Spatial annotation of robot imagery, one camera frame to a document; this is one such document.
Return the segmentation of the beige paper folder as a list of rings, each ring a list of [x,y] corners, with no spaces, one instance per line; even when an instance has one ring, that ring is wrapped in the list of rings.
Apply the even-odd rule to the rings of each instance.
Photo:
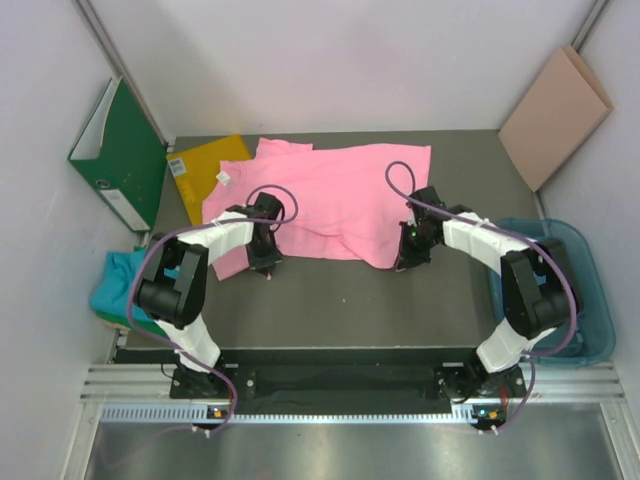
[[[556,50],[498,137],[531,191],[538,191],[614,110],[571,46]]]

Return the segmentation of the blue t shirt in bin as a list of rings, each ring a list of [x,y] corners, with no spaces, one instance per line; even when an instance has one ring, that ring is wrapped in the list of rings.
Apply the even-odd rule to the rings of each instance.
[[[491,295],[491,303],[493,308],[493,317],[495,320],[495,324],[498,325],[502,319],[504,318],[504,309],[503,309],[503,296],[502,296],[502,281],[501,277],[496,274],[494,271],[488,271],[488,279],[489,279],[489,288]],[[569,357],[575,356],[577,352],[581,349],[584,341],[583,335],[581,332],[581,324],[585,318],[585,313],[582,310],[578,311],[577,315],[577,324],[574,335],[570,339],[569,343],[566,347],[557,352],[556,356],[560,357]],[[569,321],[566,321],[564,325],[556,329],[550,335],[546,336],[542,340],[540,340],[535,346],[535,351],[540,350],[548,350],[555,348],[561,341],[565,338],[566,333],[569,329]]]

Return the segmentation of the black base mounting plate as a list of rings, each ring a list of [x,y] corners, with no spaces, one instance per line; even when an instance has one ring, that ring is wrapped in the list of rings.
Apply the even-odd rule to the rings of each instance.
[[[454,399],[523,397],[522,371],[470,377],[469,347],[226,349],[237,414],[447,413]]]

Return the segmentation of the yellow padded envelope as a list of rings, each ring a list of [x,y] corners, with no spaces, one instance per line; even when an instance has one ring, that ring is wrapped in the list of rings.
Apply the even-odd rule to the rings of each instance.
[[[250,153],[239,135],[231,135],[167,155],[169,171],[192,225],[202,223],[202,202],[215,188],[221,161],[246,161]]]

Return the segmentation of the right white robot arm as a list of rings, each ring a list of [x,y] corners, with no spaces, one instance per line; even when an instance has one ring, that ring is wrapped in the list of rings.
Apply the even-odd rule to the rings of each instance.
[[[492,394],[502,385],[504,371],[559,328],[567,328],[563,342],[570,341],[582,298],[562,241],[534,241],[500,229],[462,205],[447,208],[433,187],[406,199],[412,213],[401,224],[398,270],[430,262],[431,250],[442,245],[500,277],[504,318],[465,362],[474,393]]]

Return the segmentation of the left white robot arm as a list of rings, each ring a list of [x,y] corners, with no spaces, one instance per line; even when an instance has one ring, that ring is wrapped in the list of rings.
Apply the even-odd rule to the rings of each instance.
[[[282,260],[275,226],[284,222],[283,203],[260,192],[252,204],[231,206],[208,224],[156,237],[144,258],[132,303],[167,335],[180,365],[193,371],[192,384],[205,396],[220,394],[227,382],[225,370],[216,366],[221,350],[202,316],[208,269],[242,247],[249,268],[271,276]]]

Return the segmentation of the pink t shirt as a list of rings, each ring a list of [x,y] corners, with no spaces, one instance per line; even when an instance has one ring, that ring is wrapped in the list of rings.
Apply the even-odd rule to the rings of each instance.
[[[392,269],[401,225],[410,217],[401,196],[427,185],[431,153],[428,146],[386,143],[316,150],[261,138],[254,159],[221,162],[218,183],[202,203],[202,218],[209,222],[247,203],[262,187],[287,213],[298,213],[275,234],[283,255],[362,260]]]

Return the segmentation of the teal plastic bin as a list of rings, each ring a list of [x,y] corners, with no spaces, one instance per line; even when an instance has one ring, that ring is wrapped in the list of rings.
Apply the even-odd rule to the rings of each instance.
[[[580,367],[609,359],[615,349],[616,335],[599,272],[586,238],[572,225],[556,219],[524,219],[508,217],[496,222],[502,229],[519,233],[534,240],[554,237],[566,247],[571,266],[582,293],[585,313],[581,324],[583,345],[575,356],[540,356],[542,365]]]

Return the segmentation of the teal folded t shirt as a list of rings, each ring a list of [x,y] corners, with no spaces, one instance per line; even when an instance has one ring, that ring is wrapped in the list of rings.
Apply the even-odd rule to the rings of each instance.
[[[89,305],[95,313],[106,312],[127,318],[128,295],[145,254],[145,249],[106,253],[102,279],[89,297]]]

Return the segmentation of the green folded t shirt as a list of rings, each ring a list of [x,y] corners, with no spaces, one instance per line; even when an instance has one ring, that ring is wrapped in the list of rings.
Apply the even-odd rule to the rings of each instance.
[[[96,316],[104,321],[106,324],[108,324],[109,326],[119,329],[119,330],[125,330],[125,331],[132,331],[134,329],[134,327],[131,325],[131,322],[127,319],[127,318],[123,318],[117,315],[112,315],[106,312],[96,312]],[[142,330],[146,330],[147,327],[150,325],[149,322],[144,322],[144,321],[135,321],[136,324],[136,328],[138,329],[142,329]]]

